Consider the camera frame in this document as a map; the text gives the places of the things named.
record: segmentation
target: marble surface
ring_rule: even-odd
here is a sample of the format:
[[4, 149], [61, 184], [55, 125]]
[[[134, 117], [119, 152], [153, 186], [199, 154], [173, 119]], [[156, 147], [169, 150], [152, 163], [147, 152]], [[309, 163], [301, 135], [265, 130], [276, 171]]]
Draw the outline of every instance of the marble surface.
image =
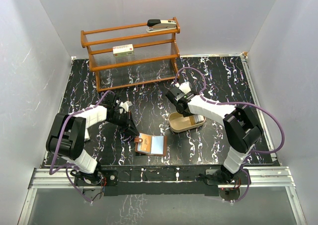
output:
[[[240, 57], [191, 57], [177, 60], [178, 67], [194, 67], [206, 77], [205, 96], [213, 100], [245, 101], [253, 103], [246, 75]], [[199, 91], [203, 86], [200, 75], [194, 71], [183, 71], [180, 82], [190, 81], [192, 88]], [[172, 87], [172, 81], [143, 84], [114, 90], [123, 101], [133, 103], [132, 115], [141, 133], [166, 135], [167, 154], [147, 156], [135, 152], [132, 138], [120, 134], [110, 123], [98, 123], [89, 128], [89, 142], [86, 151], [102, 165], [200, 165], [222, 164], [230, 145], [225, 140], [224, 128], [207, 119], [197, 129], [174, 133], [169, 129], [168, 117], [176, 109], [165, 96]], [[88, 60], [75, 60], [63, 98], [61, 112], [71, 113], [95, 104], [101, 94], [96, 91], [95, 75], [89, 72]], [[256, 144], [257, 150], [268, 150], [265, 137]], [[49, 166], [52, 154], [44, 159], [43, 166]], [[56, 165], [65, 163], [58, 159]], [[253, 154], [248, 163], [272, 163], [270, 155]]]

